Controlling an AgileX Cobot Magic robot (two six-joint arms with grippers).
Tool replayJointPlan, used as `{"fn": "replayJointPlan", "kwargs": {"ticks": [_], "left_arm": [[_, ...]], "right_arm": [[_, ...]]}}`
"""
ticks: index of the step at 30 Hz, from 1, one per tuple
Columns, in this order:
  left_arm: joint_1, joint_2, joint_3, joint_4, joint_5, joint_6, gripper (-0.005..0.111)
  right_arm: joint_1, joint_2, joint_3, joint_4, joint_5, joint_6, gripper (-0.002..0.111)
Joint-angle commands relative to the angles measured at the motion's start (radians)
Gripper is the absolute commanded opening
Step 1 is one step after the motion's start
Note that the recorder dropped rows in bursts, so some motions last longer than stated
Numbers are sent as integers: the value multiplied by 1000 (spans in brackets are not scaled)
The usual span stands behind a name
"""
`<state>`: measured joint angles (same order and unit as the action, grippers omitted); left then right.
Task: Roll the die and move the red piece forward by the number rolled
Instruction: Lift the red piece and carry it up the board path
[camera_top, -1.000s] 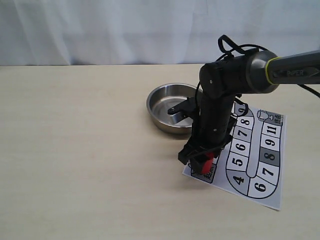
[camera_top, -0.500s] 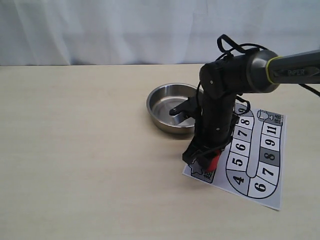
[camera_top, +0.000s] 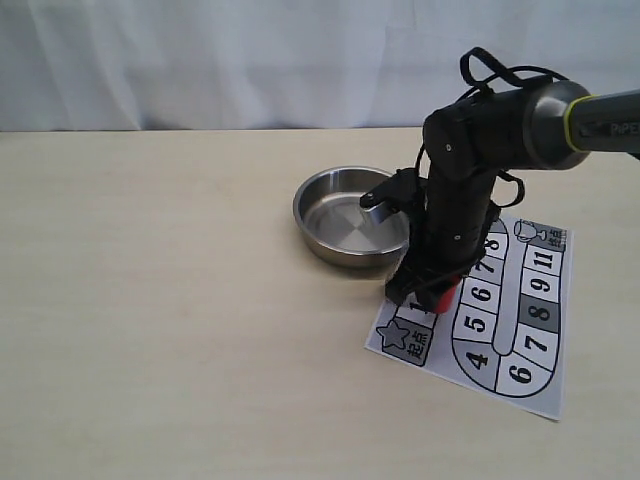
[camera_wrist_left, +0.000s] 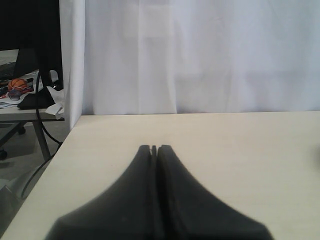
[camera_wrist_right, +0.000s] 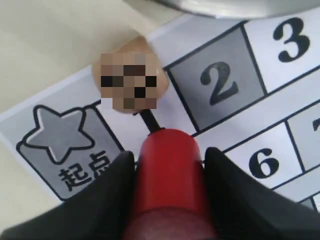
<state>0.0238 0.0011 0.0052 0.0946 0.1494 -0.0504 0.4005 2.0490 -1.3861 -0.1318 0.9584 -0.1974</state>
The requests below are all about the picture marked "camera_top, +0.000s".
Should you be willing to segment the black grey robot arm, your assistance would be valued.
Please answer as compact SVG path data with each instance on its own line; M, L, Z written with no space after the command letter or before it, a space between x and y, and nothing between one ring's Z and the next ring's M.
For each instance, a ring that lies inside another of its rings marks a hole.
M484 90L434 111L424 121L420 167L397 170L383 200L409 220L409 244L385 284L401 305L415 295L442 313L449 294L486 253L501 206L497 179L515 170L565 171L592 152L639 154L639 93L592 95L572 81L495 93Z

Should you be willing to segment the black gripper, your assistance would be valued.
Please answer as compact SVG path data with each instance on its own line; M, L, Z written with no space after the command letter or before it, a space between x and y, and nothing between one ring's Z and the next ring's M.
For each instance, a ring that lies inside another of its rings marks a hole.
M426 209L412 230L410 247L384 285L387 300L402 305L415 288L419 305L428 313L441 295L471 268L491 223L495 170L454 180L431 169L426 185Z

